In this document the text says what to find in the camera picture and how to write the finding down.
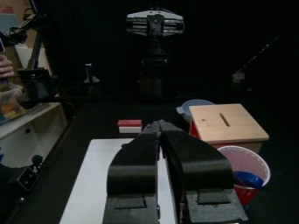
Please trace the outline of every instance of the cup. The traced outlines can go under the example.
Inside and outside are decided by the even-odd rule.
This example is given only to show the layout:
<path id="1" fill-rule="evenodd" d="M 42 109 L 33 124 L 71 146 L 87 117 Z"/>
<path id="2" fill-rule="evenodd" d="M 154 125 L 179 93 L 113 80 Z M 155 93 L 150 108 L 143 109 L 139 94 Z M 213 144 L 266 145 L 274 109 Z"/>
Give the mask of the cup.
<path id="1" fill-rule="evenodd" d="M 250 172 L 264 179 L 264 186 L 269 183 L 272 171 L 265 159 L 250 149 L 236 145 L 228 145 L 220 148 L 220 152 L 229 159 L 234 172 Z M 234 185 L 240 202 L 244 207 L 249 205 L 257 197 L 260 188 Z"/>

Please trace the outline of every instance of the dark background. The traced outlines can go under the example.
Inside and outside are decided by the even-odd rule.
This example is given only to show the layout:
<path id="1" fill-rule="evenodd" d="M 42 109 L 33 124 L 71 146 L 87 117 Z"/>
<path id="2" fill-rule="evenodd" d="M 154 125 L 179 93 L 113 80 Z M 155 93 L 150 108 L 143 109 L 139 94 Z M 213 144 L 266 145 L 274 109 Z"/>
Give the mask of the dark background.
<path id="1" fill-rule="evenodd" d="M 86 80 L 86 63 L 93 63 L 101 81 L 139 80 L 149 42 L 127 32 L 127 14 L 149 10 L 151 2 L 42 0 L 53 24 L 43 32 L 46 51 L 63 81 Z M 257 56 L 244 69 L 246 88 L 282 109 L 285 118 L 297 117 L 298 1 L 163 0 L 161 4 L 186 23 L 185 34 L 162 41 L 171 58 L 166 77 L 177 90 L 230 89 L 232 75 Z"/>

